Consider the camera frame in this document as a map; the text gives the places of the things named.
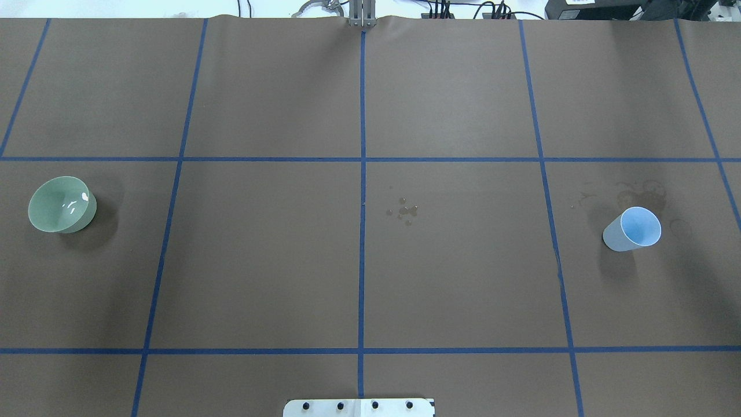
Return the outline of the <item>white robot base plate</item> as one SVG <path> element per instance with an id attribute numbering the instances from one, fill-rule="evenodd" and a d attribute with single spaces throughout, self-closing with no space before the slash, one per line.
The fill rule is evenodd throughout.
<path id="1" fill-rule="evenodd" d="M 345 398 L 288 401 L 283 416 L 435 416 L 433 399 Z"/>

